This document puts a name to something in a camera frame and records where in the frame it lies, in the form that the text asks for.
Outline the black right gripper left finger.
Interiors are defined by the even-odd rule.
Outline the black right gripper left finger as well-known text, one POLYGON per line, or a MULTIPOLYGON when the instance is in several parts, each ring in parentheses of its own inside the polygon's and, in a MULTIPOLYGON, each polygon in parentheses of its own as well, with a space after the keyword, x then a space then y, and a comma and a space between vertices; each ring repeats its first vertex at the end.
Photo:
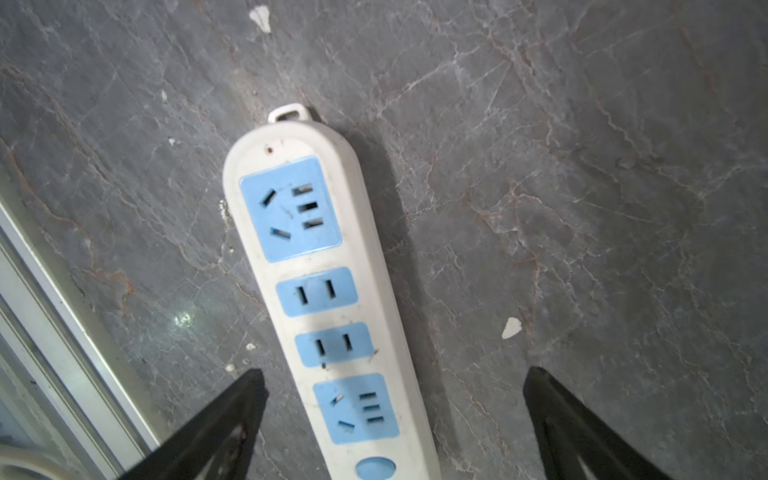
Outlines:
POLYGON ((263 372, 249 369, 122 475, 124 479, 244 479, 267 403, 263 372))

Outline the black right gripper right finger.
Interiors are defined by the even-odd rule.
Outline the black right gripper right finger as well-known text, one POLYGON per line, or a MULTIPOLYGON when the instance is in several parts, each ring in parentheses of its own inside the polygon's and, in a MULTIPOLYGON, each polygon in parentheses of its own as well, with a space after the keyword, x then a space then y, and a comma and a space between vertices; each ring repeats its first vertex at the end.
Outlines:
POLYGON ((547 370, 528 370, 523 395, 548 479, 667 479, 547 370))

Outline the white blue power strip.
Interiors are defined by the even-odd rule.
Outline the white blue power strip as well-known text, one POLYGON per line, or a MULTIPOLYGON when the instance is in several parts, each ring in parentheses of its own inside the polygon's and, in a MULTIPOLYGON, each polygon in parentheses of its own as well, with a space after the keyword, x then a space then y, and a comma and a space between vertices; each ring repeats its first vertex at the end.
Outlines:
POLYGON ((302 104, 242 136, 223 191, 334 479, 440 466, 358 157, 302 104))

